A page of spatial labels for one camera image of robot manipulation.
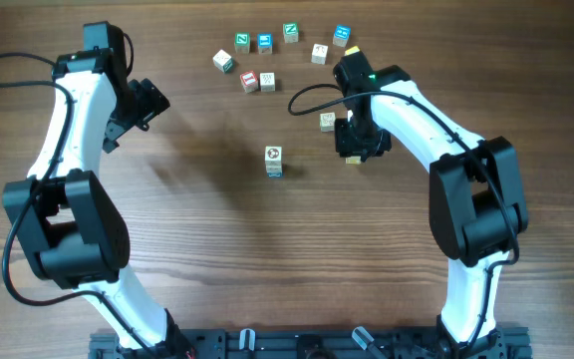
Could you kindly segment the yellow top elephant block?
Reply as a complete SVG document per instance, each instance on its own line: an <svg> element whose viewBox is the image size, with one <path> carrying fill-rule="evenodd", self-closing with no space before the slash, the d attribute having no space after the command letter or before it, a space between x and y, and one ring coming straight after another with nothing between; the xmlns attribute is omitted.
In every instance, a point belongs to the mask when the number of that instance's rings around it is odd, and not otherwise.
<svg viewBox="0 0 574 359"><path fill-rule="evenodd" d="M345 158L347 165L360 165L362 163L361 157L348 157Z"/></svg>

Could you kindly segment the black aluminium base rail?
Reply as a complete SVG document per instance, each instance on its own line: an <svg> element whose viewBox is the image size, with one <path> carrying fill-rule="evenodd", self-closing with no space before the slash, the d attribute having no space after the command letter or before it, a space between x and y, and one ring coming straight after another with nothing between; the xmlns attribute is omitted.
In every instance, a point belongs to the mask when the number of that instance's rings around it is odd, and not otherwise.
<svg viewBox="0 0 574 359"><path fill-rule="evenodd" d="M494 347L471 358L533 358L528 329L497 327ZM438 342L434 327L369 330L369 339L350 331L180 330L192 350L172 354L155 349L158 358L447 358L446 343ZM88 358L151 358L142 349L120 346L111 333L91 335Z"/></svg>

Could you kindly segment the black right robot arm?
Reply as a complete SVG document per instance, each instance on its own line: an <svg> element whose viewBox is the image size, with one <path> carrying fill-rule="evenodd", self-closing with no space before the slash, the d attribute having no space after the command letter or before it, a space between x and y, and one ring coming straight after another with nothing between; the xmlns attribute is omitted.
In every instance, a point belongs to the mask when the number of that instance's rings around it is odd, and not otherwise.
<svg viewBox="0 0 574 359"><path fill-rule="evenodd" d="M430 230L448 259L437 355L472 358L502 348L493 314L499 275L518 261L517 236L528 224L514 147L458 125L398 66L376 71L347 58L333 75L348 110L335 125L339 155L379 157L398 140L429 174Z"/></svg>

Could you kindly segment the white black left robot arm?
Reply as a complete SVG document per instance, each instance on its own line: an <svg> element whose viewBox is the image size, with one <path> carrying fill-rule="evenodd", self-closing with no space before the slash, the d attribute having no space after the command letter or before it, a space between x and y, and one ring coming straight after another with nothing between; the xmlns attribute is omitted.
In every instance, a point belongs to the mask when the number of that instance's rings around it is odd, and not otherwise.
<svg viewBox="0 0 574 359"><path fill-rule="evenodd" d="M168 102L149 80L129 81L129 65L112 48L63 55L52 66L47 84L55 90L55 106L46 140L26 178L3 191L11 221L4 285L29 306L86 298L114 329L119 357L191 358L192 344L130 267L127 225L98 176L101 155L115 138L146 127ZM19 293L10 272L14 241L33 273L64 295L30 299Z"/></svg>

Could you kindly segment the green N block right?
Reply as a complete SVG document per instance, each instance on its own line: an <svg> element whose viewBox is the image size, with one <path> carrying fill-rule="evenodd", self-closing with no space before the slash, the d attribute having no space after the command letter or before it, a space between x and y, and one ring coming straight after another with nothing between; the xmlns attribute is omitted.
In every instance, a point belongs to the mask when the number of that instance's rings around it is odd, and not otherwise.
<svg viewBox="0 0 574 359"><path fill-rule="evenodd" d="M299 28L296 22L283 24L284 42L287 44L297 43L299 41Z"/></svg>

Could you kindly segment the yellow top block right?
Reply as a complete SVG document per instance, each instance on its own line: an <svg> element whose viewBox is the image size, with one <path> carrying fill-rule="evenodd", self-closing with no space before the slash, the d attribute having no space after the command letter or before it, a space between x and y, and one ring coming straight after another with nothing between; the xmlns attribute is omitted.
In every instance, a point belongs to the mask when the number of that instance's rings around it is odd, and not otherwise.
<svg viewBox="0 0 574 359"><path fill-rule="evenodd" d="M360 48L358 46L351 47L345 51L345 56L349 56L355 53L360 52Z"/></svg>

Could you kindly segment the lone block with zero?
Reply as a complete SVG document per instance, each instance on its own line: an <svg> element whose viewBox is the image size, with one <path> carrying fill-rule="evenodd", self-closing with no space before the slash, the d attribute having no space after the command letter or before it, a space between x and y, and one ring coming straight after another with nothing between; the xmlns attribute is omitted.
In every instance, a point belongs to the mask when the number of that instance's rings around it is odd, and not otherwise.
<svg viewBox="0 0 574 359"><path fill-rule="evenodd" d="M323 133L333 132L336 116L334 113L322 113L319 118L320 129Z"/></svg>

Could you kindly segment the plain block number two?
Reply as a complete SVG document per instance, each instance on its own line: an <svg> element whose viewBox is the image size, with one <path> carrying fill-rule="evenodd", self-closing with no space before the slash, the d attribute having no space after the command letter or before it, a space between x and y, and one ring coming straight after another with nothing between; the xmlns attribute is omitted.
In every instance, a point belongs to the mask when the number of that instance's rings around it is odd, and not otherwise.
<svg viewBox="0 0 574 359"><path fill-rule="evenodd" d="M328 46L323 44L314 44L311 54L311 62L314 64L325 65L328 55Z"/></svg>

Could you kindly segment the blue top block right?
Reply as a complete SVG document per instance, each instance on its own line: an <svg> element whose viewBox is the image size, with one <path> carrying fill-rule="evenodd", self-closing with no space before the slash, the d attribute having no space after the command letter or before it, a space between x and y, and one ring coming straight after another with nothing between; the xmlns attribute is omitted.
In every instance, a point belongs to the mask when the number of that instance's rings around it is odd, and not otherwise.
<svg viewBox="0 0 574 359"><path fill-rule="evenodd" d="M351 35L351 28L345 25L337 25L333 35L333 44L345 48Z"/></svg>

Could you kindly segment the white green edged block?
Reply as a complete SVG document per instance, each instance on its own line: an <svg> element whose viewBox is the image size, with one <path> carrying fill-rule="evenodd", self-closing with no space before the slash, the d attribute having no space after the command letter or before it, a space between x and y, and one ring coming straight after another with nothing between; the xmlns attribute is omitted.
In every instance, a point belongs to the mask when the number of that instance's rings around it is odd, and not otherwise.
<svg viewBox="0 0 574 359"><path fill-rule="evenodd" d="M282 164L280 162L266 162L266 170L269 173L278 173L282 171Z"/></svg>

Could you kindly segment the white green W block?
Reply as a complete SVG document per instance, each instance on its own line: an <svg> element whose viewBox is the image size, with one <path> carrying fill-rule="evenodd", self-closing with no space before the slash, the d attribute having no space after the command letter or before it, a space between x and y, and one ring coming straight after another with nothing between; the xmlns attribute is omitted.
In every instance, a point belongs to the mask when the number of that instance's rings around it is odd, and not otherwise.
<svg viewBox="0 0 574 359"><path fill-rule="evenodd" d="M219 50L212 58L214 66L226 74L230 72L234 66L233 58L224 50Z"/></svg>

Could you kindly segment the blue block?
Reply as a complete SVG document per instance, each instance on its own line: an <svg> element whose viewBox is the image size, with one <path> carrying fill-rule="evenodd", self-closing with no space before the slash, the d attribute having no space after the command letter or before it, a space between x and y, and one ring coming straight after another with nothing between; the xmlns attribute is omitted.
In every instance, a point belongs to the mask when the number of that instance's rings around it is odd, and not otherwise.
<svg viewBox="0 0 574 359"><path fill-rule="evenodd" d="M333 44L345 48L351 35L351 28L345 25L337 25L333 35Z"/></svg>
<svg viewBox="0 0 574 359"><path fill-rule="evenodd" d="M259 33L257 35L257 51L261 55L273 53L273 36L271 33Z"/></svg>

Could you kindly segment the plain block yellow side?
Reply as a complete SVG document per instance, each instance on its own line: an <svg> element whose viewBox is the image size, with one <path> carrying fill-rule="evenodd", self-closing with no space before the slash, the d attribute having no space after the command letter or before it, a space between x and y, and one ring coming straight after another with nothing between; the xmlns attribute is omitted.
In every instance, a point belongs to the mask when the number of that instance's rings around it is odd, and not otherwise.
<svg viewBox="0 0 574 359"><path fill-rule="evenodd" d="M274 73L260 73L259 85L262 92L274 92L276 90L276 80Z"/></svg>

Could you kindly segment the green n block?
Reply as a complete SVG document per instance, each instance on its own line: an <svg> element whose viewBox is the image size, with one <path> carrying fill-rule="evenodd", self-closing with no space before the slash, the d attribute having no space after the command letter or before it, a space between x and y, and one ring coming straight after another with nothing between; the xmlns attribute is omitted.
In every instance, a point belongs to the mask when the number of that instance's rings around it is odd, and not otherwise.
<svg viewBox="0 0 574 359"><path fill-rule="evenodd" d="M287 44L297 43L299 41L299 28L296 22L283 24L284 42Z"/></svg>
<svg viewBox="0 0 574 359"><path fill-rule="evenodd" d="M236 32L234 36L234 49L239 54L249 54L251 47L250 34L247 32Z"/></svg>

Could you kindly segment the green N block left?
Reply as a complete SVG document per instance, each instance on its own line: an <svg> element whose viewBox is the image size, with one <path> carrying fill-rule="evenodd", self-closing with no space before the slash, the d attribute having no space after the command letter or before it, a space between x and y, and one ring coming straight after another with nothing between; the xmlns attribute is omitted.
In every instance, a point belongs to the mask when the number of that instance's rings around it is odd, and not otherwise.
<svg viewBox="0 0 574 359"><path fill-rule="evenodd" d="M236 32L234 36L234 49L239 54L249 54L251 47L250 34L247 32Z"/></svg>

